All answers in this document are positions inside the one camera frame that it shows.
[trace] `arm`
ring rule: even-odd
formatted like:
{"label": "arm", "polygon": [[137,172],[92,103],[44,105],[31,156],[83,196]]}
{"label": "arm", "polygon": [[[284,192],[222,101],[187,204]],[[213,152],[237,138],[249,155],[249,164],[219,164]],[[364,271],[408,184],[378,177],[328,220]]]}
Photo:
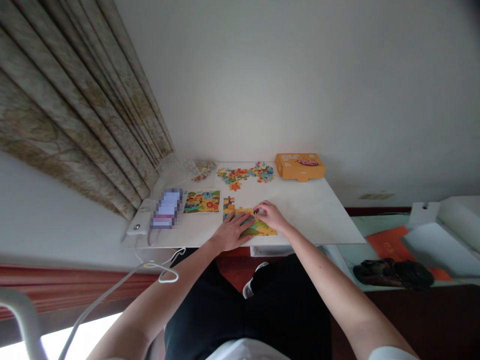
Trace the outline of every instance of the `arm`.
{"label": "arm", "polygon": [[[213,236],[192,255],[174,268],[178,280],[172,283],[156,281],[133,301],[100,339],[87,360],[104,360],[114,357],[140,360],[148,347],[175,314],[182,301],[207,266],[223,251],[238,248],[252,238],[240,237],[255,221],[242,223],[250,214],[235,217],[232,212]],[[168,273],[164,279],[173,279]]]}
{"label": "arm", "polygon": [[370,299],[320,250],[290,225],[275,205],[263,201],[255,217],[282,232],[345,333],[357,359],[366,360],[377,348],[391,346],[417,357],[403,336]]}

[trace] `white power strip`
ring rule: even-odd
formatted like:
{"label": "white power strip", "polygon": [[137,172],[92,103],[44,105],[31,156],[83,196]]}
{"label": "white power strip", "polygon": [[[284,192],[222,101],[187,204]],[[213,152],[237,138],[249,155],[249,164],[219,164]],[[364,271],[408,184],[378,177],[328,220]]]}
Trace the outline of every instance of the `white power strip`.
{"label": "white power strip", "polygon": [[127,235],[147,235],[150,229],[150,218],[151,218],[151,209],[150,209],[150,199],[146,198],[142,201],[140,208],[135,214],[135,217],[131,221],[128,229],[126,230]]}

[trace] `orange box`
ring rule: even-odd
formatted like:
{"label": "orange box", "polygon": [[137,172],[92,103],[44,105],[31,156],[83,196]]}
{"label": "orange box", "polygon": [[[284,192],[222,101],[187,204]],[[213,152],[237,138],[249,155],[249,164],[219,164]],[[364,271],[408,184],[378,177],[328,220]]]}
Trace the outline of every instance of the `orange box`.
{"label": "orange box", "polygon": [[277,154],[275,165],[284,180],[297,179],[299,183],[306,183],[325,175],[325,164],[315,153]]}

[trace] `orange folder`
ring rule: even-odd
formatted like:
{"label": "orange folder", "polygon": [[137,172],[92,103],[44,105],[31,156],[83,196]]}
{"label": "orange folder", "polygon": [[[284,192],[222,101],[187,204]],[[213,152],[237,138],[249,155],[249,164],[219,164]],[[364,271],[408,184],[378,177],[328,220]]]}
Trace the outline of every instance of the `orange folder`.
{"label": "orange folder", "polygon": [[[401,238],[407,235],[409,231],[405,226],[393,228],[391,230],[382,231],[370,236],[366,239],[375,249],[381,259],[392,258],[397,262],[410,260],[415,262],[415,258],[410,251],[402,244]],[[442,269],[429,268],[435,280],[452,281],[453,279]]]}

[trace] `white wall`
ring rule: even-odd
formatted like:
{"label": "white wall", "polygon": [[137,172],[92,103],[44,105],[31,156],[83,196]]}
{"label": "white wall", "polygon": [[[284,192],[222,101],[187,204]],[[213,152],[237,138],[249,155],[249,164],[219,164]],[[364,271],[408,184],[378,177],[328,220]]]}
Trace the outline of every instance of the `white wall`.
{"label": "white wall", "polygon": [[[177,149],[317,152],[344,206],[480,194],[480,27],[459,0],[115,0]],[[358,200],[371,192],[389,200]]]}
{"label": "white wall", "polygon": [[[0,151],[0,263],[124,270],[140,261],[121,242],[129,221]],[[139,250],[166,260],[169,250]]]}

